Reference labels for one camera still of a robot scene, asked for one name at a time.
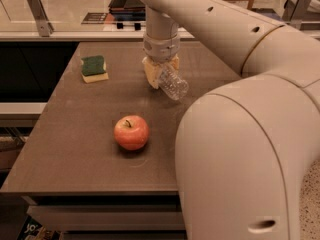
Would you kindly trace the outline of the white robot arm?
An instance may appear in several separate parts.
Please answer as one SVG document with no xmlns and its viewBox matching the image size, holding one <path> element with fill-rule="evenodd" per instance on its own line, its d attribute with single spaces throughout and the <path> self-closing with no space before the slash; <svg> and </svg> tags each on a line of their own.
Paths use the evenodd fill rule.
<svg viewBox="0 0 320 240">
<path fill-rule="evenodd" d="M 320 156 L 319 43 L 223 0 L 141 0 L 241 80 L 184 114 L 176 178 L 188 240 L 300 240 L 303 177 Z"/>
</svg>

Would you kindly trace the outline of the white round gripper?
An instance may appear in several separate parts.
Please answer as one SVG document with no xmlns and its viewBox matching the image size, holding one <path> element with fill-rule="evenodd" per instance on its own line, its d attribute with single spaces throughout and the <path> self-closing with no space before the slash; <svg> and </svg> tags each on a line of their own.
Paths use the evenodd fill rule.
<svg viewBox="0 0 320 240">
<path fill-rule="evenodd" d="M 145 34 L 143 48 L 148 56 L 142 60 L 147 81 L 154 89 L 158 89 L 162 74 L 159 63 L 169 61 L 175 70 L 179 70 L 180 60 L 176 54 L 180 48 L 180 37 L 176 35 L 170 39 L 157 40 Z"/>
</svg>

